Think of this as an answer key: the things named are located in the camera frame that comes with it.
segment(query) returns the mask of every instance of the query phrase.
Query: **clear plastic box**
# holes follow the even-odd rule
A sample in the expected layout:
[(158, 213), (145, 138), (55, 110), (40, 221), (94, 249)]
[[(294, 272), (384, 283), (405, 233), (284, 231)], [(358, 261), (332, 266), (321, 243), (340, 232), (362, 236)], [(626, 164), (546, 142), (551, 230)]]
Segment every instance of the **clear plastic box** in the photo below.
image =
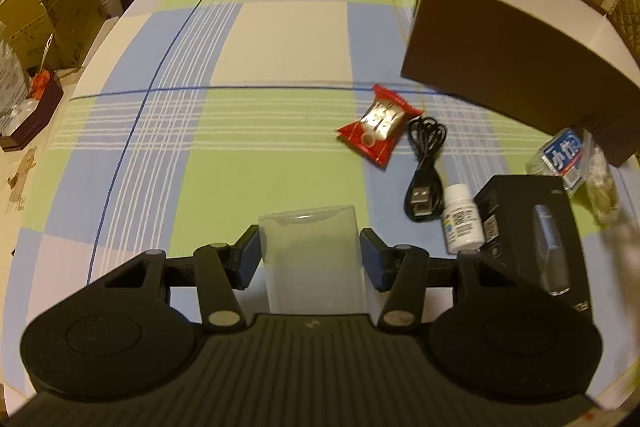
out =
[(366, 313), (353, 206), (258, 218), (271, 313)]

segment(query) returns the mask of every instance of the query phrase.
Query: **usb cable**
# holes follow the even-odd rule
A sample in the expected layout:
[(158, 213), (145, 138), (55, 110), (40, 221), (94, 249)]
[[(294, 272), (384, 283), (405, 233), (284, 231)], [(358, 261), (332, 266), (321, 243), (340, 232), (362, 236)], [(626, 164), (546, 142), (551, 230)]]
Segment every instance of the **usb cable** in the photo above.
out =
[(409, 122), (408, 135), (418, 168), (404, 197), (404, 212), (416, 222), (436, 219), (442, 215), (444, 198), (435, 161), (447, 137), (447, 128), (430, 116), (419, 116)]

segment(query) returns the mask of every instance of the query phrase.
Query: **checkered tablecloth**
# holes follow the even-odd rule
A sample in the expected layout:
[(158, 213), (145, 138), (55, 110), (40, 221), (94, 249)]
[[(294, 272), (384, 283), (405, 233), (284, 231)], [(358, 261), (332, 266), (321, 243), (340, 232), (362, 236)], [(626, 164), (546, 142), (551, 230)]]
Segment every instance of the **checkered tablecloth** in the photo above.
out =
[[(2, 376), (27, 396), (19, 340), (37, 314), (147, 248), (187, 255), (233, 243), (258, 216), (352, 204), (388, 244), (446, 256), (439, 223), (402, 212), (415, 158), (402, 138), (386, 171), (335, 138), (379, 82), (447, 125), (445, 184), (479, 190), (524, 172), (548, 137), (400, 78), (414, 0), (137, 0), (87, 67), (27, 202), (6, 294)], [(616, 170), (628, 223), (640, 171)], [(635, 359), (634, 312), (613, 251), (635, 238), (601, 230), (574, 201), (605, 339), (590, 392)], [(257, 277), (243, 306), (260, 309)]]

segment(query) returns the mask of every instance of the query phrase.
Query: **blue label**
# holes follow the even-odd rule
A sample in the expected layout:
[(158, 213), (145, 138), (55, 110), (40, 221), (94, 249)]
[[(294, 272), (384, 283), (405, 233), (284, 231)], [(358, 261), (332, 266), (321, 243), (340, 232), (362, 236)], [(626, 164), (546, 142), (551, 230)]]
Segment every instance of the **blue label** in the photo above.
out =
[(578, 135), (571, 129), (567, 129), (545, 147), (544, 154), (549, 165), (552, 165), (560, 176), (564, 176), (582, 158), (581, 147), (582, 143)]

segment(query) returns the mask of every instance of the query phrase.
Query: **black box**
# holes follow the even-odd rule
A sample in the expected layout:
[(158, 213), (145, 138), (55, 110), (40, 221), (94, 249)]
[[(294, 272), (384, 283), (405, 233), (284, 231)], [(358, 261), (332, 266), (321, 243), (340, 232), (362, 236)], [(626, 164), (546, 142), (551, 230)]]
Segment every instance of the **black box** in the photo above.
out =
[(474, 200), (486, 240), (481, 253), (592, 318), (582, 244), (562, 180), (494, 176)]

